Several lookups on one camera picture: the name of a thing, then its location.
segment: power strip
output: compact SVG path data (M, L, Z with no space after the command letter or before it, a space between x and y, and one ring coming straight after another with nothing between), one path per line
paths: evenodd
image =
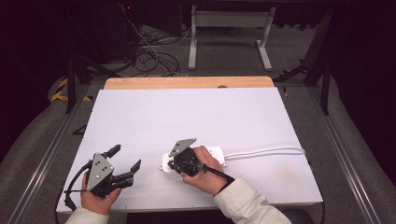
M213 158L218 160L222 167L226 167L228 165L227 161L224 159L224 153L221 147L207 147L207 150ZM173 157L169 157L169 153L163 154L163 162L160 164L160 169L163 170L166 174L178 175L175 170L168 166L168 162L172 161L173 159Z

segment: white tabletop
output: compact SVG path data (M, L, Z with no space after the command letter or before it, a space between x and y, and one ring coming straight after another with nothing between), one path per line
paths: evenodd
M225 154L300 147L277 88L103 90L65 187L95 152L121 145L108 159L115 167L113 175L128 172L140 159L142 163L134 185L122 191L113 210L214 208L211 195L159 169L162 155L187 138L197 138L192 147L221 147ZM270 204L322 202L304 154L285 149L227 162L226 174L243 176ZM73 189L80 188L81 178ZM72 200L79 206L79 193L72 193ZM57 211L70 212L64 195Z

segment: white sleeve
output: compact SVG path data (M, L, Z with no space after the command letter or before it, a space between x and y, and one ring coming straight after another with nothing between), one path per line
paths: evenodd
M271 223L291 222L276 208L268 204L263 194L251 187L241 176L214 197L215 204L224 216L234 223Z
M66 224L107 224L108 216L100 215L79 207L73 212L72 216L67 219Z

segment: yellow and black tape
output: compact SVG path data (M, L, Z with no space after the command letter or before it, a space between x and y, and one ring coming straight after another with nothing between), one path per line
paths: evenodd
M62 96L62 91L64 90L64 86L67 84L67 77L62 79L61 83L59 83L58 89L56 89L55 94L53 94L51 101L68 101L69 98L67 96ZM93 96L85 96L83 101L93 101Z

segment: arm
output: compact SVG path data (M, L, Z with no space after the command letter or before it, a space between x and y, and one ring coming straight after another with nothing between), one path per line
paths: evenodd
M194 152L201 163L223 172L219 162L210 155L205 147L197 147ZM209 172L200 172L194 177L183 173L181 175L185 183L212 194L215 204L224 216L231 218L237 224L290 223L280 211L268 204L264 195L257 192L242 177L222 189L227 181L218 175Z
M82 189L85 189L85 177ZM106 224L111 205L119 198L121 189L114 189L105 199L95 196L89 191L81 192L81 207L73 212L66 224Z

